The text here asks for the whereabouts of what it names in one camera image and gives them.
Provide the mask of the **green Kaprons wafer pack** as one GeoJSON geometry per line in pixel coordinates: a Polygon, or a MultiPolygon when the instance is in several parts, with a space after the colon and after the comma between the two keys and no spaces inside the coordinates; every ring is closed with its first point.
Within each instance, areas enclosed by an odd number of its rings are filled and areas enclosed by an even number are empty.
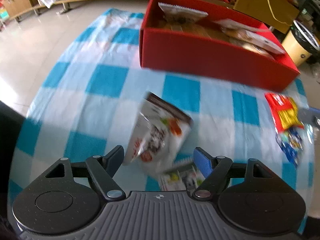
{"type": "Polygon", "coordinates": [[[179,160],[158,176],[159,187],[162,191],[193,193],[204,180],[205,177],[196,167],[192,157],[179,160]]]}

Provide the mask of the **white red snack pouch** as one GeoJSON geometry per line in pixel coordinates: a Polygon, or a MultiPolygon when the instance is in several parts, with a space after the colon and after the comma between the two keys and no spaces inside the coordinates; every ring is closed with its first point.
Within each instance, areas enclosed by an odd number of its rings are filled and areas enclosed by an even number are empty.
{"type": "Polygon", "coordinates": [[[150,176],[171,168],[192,126],[189,115],[149,92],[137,114],[123,164],[137,161],[150,176]]]}

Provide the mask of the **blue candy bag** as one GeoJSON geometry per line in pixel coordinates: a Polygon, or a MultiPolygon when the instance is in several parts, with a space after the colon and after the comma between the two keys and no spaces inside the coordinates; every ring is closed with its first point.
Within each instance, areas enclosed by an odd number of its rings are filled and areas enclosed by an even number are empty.
{"type": "Polygon", "coordinates": [[[303,152],[303,140],[299,135],[300,128],[290,127],[289,129],[276,134],[276,142],[285,154],[289,163],[295,168],[299,166],[303,152]]]}

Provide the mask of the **red yellow Trolli candy bag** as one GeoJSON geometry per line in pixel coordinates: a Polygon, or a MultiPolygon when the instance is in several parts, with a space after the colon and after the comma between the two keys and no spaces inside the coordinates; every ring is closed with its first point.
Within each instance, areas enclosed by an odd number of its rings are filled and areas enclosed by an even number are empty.
{"type": "Polygon", "coordinates": [[[291,127],[304,128],[298,119],[298,107],[290,96],[276,93],[265,93],[275,130],[277,133],[287,131],[291,127]]]}

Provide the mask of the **blue white checkered tablecloth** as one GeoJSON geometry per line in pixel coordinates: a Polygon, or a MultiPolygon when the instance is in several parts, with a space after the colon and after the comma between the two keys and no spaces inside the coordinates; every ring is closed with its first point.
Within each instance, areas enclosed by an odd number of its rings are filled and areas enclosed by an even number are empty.
{"type": "Polygon", "coordinates": [[[193,121],[176,159],[200,146],[242,162],[258,158],[311,203],[315,159],[312,129],[301,132],[298,167],[276,143],[263,89],[235,82],[142,69],[138,35],[143,14],[110,9],[66,49],[30,105],[12,162],[10,197],[57,159],[84,161],[127,146],[147,92],[193,121]]]}

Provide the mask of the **black sofa edge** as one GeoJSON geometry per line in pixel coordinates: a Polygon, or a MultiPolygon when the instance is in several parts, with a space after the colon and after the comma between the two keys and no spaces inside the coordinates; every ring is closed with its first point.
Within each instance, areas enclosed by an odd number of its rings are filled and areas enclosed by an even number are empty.
{"type": "Polygon", "coordinates": [[[1,210],[7,208],[9,174],[16,142],[25,117],[1,101],[0,106],[1,210]]]}

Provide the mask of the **red cardboard box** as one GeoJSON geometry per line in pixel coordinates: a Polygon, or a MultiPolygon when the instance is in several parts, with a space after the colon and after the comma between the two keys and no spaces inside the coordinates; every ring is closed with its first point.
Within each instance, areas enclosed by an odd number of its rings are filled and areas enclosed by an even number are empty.
{"type": "Polygon", "coordinates": [[[229,42],[215,23],[231,19],[259,28],[259,34],[280,45],[260,21],[214,3],[202,0],[149,0],[139,33],[140,66],[154,70],[214,77],[283,91],[300,74],[289,55],[259,55],[229,42]],[[160,2],[208,13],[195,29],[169,27],[160,2]]]}

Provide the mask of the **white striped bread package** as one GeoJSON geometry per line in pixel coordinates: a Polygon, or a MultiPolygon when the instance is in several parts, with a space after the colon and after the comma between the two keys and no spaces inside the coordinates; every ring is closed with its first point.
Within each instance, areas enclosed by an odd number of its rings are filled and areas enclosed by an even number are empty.
{"type": "Polygon", "coordinates": [[[221,27],[224,34],[232,39],[239,40],[241,42],[250,43],[256,47],[269,51],[271,53],[280,55],[285,54],[285,50],[279,45],[269,40],[268,38],[260,35],[260,33],[267,32],[268,29],[259,29],[245,25],[229,18],[214,21],[221,27]]]}

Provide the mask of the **cream trash bin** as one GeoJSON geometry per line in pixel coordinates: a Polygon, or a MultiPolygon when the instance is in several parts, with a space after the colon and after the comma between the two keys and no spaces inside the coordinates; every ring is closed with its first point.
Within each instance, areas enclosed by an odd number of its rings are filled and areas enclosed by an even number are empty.
{"type": "Polygon", "coordinates": [[[319,42],[315,35],[297,20],[293,21],[281,45],[297,67],[311,55],[319,53],[319,42]]]}

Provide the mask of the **white grey snack bag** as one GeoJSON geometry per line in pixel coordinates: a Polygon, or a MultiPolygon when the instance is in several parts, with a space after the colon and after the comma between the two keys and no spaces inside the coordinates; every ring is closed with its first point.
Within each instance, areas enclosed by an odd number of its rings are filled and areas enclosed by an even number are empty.
{"type": "Polygon", "coordinates": [[[168,22],[196,23],[201,19],[208,17],[207,12],[182,7],[179,5],[172,5],[159,2],[158,6],[164,12],[164,18],[168,22]]]}

